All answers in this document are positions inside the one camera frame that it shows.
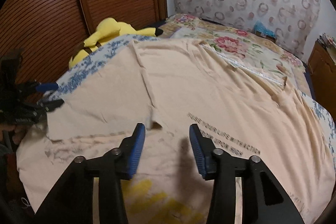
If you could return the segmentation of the blue floral white blanket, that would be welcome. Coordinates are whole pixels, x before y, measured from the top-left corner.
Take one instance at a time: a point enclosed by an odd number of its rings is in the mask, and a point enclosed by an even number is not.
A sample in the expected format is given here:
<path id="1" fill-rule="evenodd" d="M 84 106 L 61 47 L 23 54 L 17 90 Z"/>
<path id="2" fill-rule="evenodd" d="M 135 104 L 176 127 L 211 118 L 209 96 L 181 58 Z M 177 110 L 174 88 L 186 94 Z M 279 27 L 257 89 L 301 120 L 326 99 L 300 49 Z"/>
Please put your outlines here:
<path id="1" fill-rule="evenodd" d="M 88 76 L 103 68 L 132 40 L 137 40 L 139 42 L 147 40 L 154 41 L 155 43 L 163 42 L 163 39 L 160 38 L 141 35 L 123 35 L 120 38 L 112 39 L 64 73 L 64 75 L 56 81 L 59 86 L 57 91 L 46 92 L 43 98 L 48 101 L 65 98 L 66 95 L 74 92 Z M 335 161 L 335 123 L 331 114 L 317 101 L 311 98 L 311 96 L 302 91 L 300 91 L 299 94 L 316 114 L 322 127 L 326 144 L 329 147 L 333 161 Z"/>

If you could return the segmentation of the pile of papers and boxes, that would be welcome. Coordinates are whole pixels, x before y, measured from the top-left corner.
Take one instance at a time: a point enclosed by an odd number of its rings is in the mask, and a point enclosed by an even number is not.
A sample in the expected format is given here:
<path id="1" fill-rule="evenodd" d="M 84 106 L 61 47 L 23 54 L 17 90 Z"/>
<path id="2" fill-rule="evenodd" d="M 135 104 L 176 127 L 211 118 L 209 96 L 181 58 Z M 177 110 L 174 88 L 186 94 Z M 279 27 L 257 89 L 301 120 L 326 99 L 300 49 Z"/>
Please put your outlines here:
<path id="1" fill-rule="evenodd" d="M 336 63 L 336 39 L 325 33 L 319 36 L 317 40 L 321 46 L 327 51 L 331 59 Z"/>

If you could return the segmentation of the peach printed t-shirt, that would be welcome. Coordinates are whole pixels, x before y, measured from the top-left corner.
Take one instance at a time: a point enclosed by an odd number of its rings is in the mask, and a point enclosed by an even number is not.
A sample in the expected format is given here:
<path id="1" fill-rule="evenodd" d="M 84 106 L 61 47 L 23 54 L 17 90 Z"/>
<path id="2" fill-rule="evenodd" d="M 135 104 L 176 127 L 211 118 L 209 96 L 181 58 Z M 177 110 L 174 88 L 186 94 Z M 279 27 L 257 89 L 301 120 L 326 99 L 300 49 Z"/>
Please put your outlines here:
<path id="1" fill-rule="evenodd" d="M 258 155 L 305 223 L 331 200 L 333 158 L 315 112 L 287 79 L 274 84 L 233 67 L 203 42 L 132 41 L 88 76 L 17 152 L 33 210 L 75 156 L 104 155 L 143 123 L 137 173 L 122 184 L 130 223 L 205 223 L 213 186 L 189 141 L 196 123 L 232 156 Z"/>

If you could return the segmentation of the blue tissue box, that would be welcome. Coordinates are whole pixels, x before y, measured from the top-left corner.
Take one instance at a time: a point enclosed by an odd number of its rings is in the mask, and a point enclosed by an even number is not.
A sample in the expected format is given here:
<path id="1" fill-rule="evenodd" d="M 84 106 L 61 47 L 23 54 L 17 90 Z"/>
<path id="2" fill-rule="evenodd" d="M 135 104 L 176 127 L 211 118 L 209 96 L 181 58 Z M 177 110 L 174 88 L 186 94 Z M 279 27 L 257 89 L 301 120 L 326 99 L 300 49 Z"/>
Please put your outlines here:
<path id="1" fill-rule="evenodd" d="M 264 26 L 264 24 L 262 24 L 259 20 L 253 26 L 253 34 L 268 39 L 271 42 L 276 42 L 276 34 L 266 28 L 266 26 Z"/>

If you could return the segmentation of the yellow pikachu plush toy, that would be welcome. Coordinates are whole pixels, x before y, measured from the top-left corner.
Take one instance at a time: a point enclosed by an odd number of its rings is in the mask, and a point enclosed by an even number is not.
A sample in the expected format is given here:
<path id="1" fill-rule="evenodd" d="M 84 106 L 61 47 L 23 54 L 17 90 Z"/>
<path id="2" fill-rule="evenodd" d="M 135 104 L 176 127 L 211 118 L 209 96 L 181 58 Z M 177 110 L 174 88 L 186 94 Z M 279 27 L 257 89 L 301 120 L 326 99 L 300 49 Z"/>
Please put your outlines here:
<path id="1" fill-rule="evenodd" d="M 136 30 L 128 23 L 117 22 L 113 18 L 106 18 L 98 24 L 93 34 L 77 45 L 76 50 L 70 58 L 69 69 L 118 36 L 142 35 L 157 37 L 161 34 L 163 34 L 163 30 L 160 28 L 148 27 Z"/>

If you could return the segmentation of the brown louvered wardrobe door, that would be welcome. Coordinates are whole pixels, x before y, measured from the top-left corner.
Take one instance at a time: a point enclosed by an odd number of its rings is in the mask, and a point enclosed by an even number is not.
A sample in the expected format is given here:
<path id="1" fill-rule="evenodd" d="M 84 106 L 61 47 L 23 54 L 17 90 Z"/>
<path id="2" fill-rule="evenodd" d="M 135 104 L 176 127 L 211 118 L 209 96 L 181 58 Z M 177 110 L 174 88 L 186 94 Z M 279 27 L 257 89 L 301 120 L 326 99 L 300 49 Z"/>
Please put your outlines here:
<path id="1" fill-rule="evenodd" d="M 6 0 L 1 54 L 22 50 L 18 83 L 54 82 L 75 48 L 108 17 L 139 30 L 167 18 L 166 0 Z"/>

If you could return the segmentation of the pink floral bed quilt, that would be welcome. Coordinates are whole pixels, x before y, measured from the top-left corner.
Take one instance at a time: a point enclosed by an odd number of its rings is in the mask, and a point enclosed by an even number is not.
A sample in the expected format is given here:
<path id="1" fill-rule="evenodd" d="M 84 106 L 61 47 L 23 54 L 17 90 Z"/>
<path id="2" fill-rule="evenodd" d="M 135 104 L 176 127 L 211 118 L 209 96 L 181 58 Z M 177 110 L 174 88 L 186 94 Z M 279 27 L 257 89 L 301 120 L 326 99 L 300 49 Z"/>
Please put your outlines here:
<path id="1" fill-rule="evenodd" d="M 173 15 L 159 28 L 163 30 L 161 38 L 204 40 L 217 52 L 240 60 L 274 79 L 287 77 L 297 89 L 312 96 L 303 62 L 266 38 L 188 14 Z"/>

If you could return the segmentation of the wooden sideboard cabinet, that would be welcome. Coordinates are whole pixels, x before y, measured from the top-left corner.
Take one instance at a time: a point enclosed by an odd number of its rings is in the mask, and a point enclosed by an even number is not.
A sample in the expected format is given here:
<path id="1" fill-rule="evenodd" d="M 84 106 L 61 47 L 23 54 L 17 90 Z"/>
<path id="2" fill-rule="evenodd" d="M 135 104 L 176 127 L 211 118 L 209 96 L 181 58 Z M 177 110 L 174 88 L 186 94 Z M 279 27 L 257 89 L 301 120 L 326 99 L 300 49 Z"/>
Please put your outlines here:
<path id="1" fill-rule="evenodd" d="M 335 121 L 335 63 L 318 40 L 315 41 L 307 67 L 313 84 L 315 100 L 331 114 Z"/>

